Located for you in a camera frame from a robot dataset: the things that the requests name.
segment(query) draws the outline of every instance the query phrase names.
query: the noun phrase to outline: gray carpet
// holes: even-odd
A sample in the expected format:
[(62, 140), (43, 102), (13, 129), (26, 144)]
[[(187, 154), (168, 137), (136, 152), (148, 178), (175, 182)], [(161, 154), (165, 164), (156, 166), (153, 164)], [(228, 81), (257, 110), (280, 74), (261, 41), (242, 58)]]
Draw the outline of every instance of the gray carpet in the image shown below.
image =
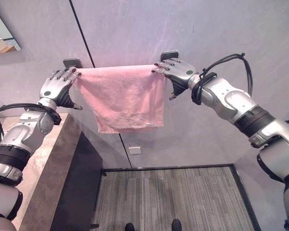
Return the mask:
[(254, 230), (229, 167), (107, 172), (93, 223), (97, 231)]

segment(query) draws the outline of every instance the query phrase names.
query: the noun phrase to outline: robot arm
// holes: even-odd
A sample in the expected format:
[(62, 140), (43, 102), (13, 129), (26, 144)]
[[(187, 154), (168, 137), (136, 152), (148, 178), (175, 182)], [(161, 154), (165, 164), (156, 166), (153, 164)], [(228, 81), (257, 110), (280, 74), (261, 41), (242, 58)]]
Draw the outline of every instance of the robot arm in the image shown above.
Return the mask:
[(27, 109), (0, 142), (0, 230), (15, 230), (10, 221), (16, 217), (23, 196), (14, 186), (21, 182), (24, 167), (44, 137), (54, 124), (60, 123), (61, 118), (55, 112), (57, 106), (82, 109), (69, 96), (69, 89), (79, 75), (74, 67), (53, 72), (40, 90), (36, 108)]
[(172, 81), (170, 100), (189, 88), (193, 102), (203, 102), (211, 107), (220, 118), (229, 121), (248, 136), (253, 147), (263, 147), (257, 156), (259, 165), (271, 178), (285, 183), (285, 229), (289, 230), (289, 124), (275, 119), (254, 102), (247, 92), (232, 87), (215, 73), (209, 73), (206, 78), (201, 77), (192, 65), (178, 58), (155, 65), (157, 68), (152, 72), (160, 73)]

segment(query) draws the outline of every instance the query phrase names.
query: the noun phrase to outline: electrical outlet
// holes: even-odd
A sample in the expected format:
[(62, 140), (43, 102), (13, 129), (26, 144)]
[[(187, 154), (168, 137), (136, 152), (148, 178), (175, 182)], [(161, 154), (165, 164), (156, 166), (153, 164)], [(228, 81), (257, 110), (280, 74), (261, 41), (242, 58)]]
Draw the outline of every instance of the electrical outlet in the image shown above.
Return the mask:
[(129, 152), (131, 155), (141, 154), (140, 147), (129, 147)]

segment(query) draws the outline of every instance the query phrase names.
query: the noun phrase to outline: black shoe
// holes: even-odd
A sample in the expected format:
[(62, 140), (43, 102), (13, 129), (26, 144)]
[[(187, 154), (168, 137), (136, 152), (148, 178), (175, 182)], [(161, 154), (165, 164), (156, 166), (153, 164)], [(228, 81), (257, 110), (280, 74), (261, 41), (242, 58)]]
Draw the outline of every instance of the black shoe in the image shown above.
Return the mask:
[(135, 231), (133, 224), (132, 223), (126, 224), (125, 231)]
[(178, 219), (174, 219), (171, 224), (171, 231), (182, 231), (181, 222)]

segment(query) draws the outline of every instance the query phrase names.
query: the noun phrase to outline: pink towel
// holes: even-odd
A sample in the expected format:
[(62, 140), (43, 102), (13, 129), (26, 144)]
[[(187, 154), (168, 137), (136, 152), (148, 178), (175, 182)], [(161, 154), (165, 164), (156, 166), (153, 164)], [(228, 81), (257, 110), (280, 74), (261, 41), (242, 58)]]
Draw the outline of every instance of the pink towel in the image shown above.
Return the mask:
[(76, 85), (93, 109), (100, 133), (161, 127), (166, 78), (154, 65), (78, 69)]

